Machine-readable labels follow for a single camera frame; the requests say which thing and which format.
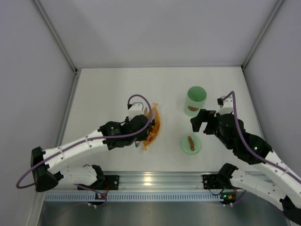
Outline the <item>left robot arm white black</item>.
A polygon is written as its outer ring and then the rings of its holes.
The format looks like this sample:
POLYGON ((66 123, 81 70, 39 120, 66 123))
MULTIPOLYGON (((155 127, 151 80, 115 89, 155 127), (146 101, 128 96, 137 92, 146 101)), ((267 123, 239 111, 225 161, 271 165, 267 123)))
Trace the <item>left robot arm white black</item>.
POLYGON ((76 185, 79 190, 89 191, 105 189, 107 179, 100 166, 87 163, 83 167, 73 167, 72 163, 95 153, 146 141, 154 125, 154 119, 140 114, 124 122, 110 121, 63 146, 45 150, 34 148, 31 167, 35 190, 45 192, 57 185, 76 185))

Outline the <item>green lid with leather strap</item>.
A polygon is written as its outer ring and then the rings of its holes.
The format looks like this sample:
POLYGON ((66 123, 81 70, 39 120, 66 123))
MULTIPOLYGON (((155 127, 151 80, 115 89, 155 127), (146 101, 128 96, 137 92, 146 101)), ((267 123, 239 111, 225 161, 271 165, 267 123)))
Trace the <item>green lid with leather strap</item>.
POLYGON ((197 136, 188 135, 181 139, 180 148, 186 155, 196 155, 202 149, 202 142, 197 136))

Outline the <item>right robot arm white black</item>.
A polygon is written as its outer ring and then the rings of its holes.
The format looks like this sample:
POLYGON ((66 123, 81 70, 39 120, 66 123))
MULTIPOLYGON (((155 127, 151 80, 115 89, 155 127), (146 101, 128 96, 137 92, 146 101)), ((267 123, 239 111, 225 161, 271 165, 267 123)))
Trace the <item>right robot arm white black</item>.
POLYGON ((247 190, 273 204, 290 221, 301 223, 301 178, 290 171, 265 140, 246 132, 244 122, 233 113, 201 109, 190 122, 194 132, 207 123, 204 134, 215 135, 238 159, 270 180, 264 181, 226 163, 216 174, 219 184, 247 190))

